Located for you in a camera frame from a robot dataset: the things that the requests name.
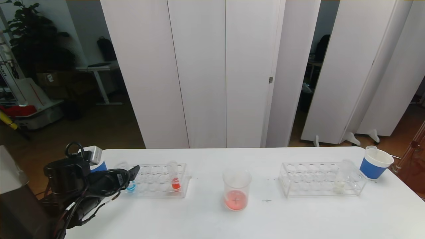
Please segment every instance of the potted plant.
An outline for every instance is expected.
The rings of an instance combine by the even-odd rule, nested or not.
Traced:
[[[37,72],[71,70],[75,67],[75,55],[60,45],[61,38],[68,38],[69,34],[58,32],[50,19],[41,16],[36,10],[38,3],[29,7],[19,0],[4,3],[19,7],[4,32],[11,32],[15,36],[10,40],[10,45],[26,77],[36,80]]]

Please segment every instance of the desk leg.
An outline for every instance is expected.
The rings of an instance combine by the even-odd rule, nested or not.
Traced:
[[[94,77],[96,78],[97,85],[99,86],[100,93],[102,94],[103,100],[105,103],[97,103],[96,105],[122,105],[121,102],[109,102],[108,95],[106,94],[105,88],[103,87],[102,80],[98,71],[93,71]]]

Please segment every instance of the blue paper cup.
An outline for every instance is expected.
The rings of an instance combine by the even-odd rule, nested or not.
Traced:
[[[376,146],[366,147],[360,171],[369,179],[377,179],[392,163],[394,158]]]
[[[107,170],[107,168],[106,168],[106,163],[103,159],[100,160],[99,164],[90,166],[91,173],[94,173],[97,171],[104,171],[104,170]]]

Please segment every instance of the red liquid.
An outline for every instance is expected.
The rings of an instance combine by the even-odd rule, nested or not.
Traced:
[[[173,187],[174,191],[178,191],[180,189],[180,182],[178,178],[173,178],[171,181],[171,187]]]
[[[239,211],[247,206],[247,196],[239,190],[232,190],[224,197],[224,203],[230,210]]]

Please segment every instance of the test tube rack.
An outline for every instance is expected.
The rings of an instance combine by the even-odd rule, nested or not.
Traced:
[[[186,164],[178,164],[179,189],[172,187],[166,164],[141,164],[134,181],[130,181],[124,192],[130,197],[144,198],[184,198],[190,181]]]
[[[359,196],[367,179],[353,162],[282,163],[279,174],[285,197]]]

